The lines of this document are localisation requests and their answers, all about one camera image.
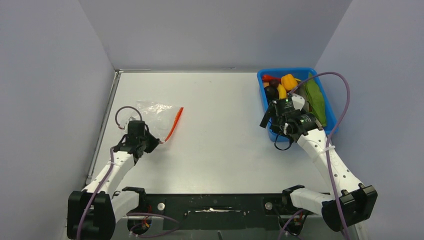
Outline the clear zip bag orange zipper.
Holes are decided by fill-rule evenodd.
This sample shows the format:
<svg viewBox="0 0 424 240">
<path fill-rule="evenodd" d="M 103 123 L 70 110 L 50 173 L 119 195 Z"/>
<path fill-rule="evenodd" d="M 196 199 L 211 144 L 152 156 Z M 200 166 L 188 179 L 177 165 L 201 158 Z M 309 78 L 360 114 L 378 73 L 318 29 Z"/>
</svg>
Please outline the clear zip bag orange zipper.
<svg viewBox="0 0 424 240">
<path fill-rule="evenodd" d="M 134 107 L 161 144 L 171 138 L 184 110 L 182 106 L 145 100 L 137 101 Z"/>
</svg>

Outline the green leafy vegetable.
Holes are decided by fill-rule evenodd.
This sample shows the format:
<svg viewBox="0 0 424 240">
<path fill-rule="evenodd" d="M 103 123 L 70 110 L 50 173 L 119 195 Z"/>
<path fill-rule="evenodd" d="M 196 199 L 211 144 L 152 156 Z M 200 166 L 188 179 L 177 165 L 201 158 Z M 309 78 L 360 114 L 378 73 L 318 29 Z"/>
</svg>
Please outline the green leafy vegetable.
<svg viewBox="0 0 424 240">
<path fill-rule="evenodd" d="M 327 126 L 326 105 L 324 96 L 315 79 L 311 79 L 303 85 L 309 103 L 309 110 L 315 115 L 323 127 Z"/>
</svg>

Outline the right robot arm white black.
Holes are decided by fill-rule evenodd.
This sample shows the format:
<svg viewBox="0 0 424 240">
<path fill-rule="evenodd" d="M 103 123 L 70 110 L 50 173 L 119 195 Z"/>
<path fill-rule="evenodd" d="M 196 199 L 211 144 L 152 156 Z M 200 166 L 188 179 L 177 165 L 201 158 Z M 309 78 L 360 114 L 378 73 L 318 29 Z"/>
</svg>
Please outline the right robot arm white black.
<svg viewBox="0 0 424 240">
<path fill-rule="evenodd" d="M 286 213 L 307 210 L 321 216 L 334 232 L 369 219 L 378 197 L 376 189 L 364 185 L 348 169 L 312 113 L 296 108 L 291 97 L 272 100 L 260 126 L 299 145 L 329 187 L 329 194 L 303 185 L 283 190 L 281 207 Z"/>
</svg>

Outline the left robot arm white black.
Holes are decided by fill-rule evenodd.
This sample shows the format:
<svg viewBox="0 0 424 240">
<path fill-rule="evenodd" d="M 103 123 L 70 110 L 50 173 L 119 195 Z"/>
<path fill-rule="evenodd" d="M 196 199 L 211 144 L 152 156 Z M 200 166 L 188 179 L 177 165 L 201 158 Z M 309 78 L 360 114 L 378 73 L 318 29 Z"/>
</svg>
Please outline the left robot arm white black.
<svg viewBox="0 0 424 240">
<path fill-rule="evenodd" d="M 70 240 L 109 240 L 116 223 L 127 212 L 139 205 L 138 196 L 124 201 L 113 200 L 114 193 L 125 175 L 145 153 L 160 144 L 143 120 L 131 120 L 117 145 L 109 150 L 109 161 L 94 180 L 80 191 L 73 191 L 67 203 L 66 235 Z"/>
</svg>

